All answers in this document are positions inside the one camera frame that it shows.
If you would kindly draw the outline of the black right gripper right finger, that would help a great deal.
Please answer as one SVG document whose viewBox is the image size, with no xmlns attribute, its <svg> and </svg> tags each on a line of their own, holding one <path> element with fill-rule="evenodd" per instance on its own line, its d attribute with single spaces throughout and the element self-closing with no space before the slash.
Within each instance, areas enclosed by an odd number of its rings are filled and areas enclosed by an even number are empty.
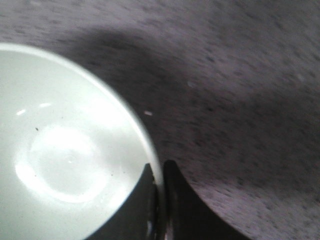
<svg viewBox="0 0 320 240">
<path fill-rule="evenodd" d="M 167 209 L 174 240 L 248 240 L 213 212 L 197 195 L 177 163 L 163 166 Z"/>
</svg>

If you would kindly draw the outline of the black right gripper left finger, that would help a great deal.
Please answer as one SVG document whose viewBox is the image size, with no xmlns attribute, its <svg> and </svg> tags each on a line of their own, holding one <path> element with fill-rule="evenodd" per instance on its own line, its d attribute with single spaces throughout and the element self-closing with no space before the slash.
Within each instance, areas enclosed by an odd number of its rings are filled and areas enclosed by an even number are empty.
<svg viewBox="0 0 320 240">
<path fill-rule="evenodd" d="M 89 240 L 154 240 L 159 219 L 158 191 L 149 163 L 120 208 Z"/>
</svg>

